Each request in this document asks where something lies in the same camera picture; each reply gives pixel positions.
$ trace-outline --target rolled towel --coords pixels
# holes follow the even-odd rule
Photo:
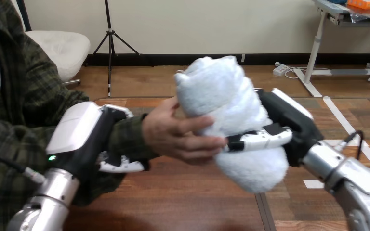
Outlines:
[[[251,80],[236,58],[205,57],[175,75],[177,95],[187,117],[210,115],[215,123],[198,135],[227,137],[260,130],[272,121]],[[288,169],[282,147],[257,151],[221,152],[220,170],[250,193],[263,193],[283,180]]]

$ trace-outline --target fingers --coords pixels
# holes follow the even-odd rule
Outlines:
[[[176,96],[166,99],[162,101],[161,105],[159,106],[160,109],[171,110],[177,109],[179,107],[178,98]]]
[[[194,151],[194,152],[184,152],[182,154],[182,158],[185,161],[191,161],[195,159],[201,159],[201,158],[212,158],[216,154],[220,153],[222,149],[216,148],[212,150],[204,150],[204,151]]]
[[[212,150],[223,148],[226,145],[226,139],[221,137],[202,137],[202,136],[185,136],[176,139],[177,148],[185,151]]]
[[[173,132],[183,135],[190,131],[197,131],[209,127],[213,124],[213,119],[210,116],[200,116],[195,118],[179,120],[176,126],[173,127]]]

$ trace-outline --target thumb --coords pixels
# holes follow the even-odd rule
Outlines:
[[[159,106],[162,110],[175,110],[179,107],[178,98],[176,96],[166,99],[162,101],[161,105]]]

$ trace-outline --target black baseboard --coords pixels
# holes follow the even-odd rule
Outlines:
[[[310,54],[246,54],[242,62],[242,54],[118,54],[112,58],[113,66],[165,66],[190,65],[194,60],[209,56],[221,58],[233,55],[240,65],[274,65],[280,62],[286,65],[308,63]],[[85,61],[89,66],[108,66],[108,54],[89,54]],[[359,64],[370,63],[370,54],[318,54],[316,64]]]

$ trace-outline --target black tripod stand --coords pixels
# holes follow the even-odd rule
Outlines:
[[[111,69],[112,69],[112,66],[111,66],[111,55],[113,55],[113,57],[116,57],[116,53],[114,51],[113,35],[115,37],[117,37],[118,39],[120,39],[127,47],[129,47],[138,56],[140,56],[141,54],[138,53],[138,51],[136,51],[126,41],[124,41],[118,34],[116,34],[116,32],[113,29],[111,29],[110,12],[108,10],[108,0],[104,0],[104,3],[106,4],[106,14],[107,14],[108,31],[106,33],[106,36],[104,36],[103,40],[100,42],[100,45],[98,45],[97,49],[94,51],[93,55],[96,55],[98,49],[100,49],[101,45],[104,43],[104,41],[108,37],[108,96],[111,97]]]

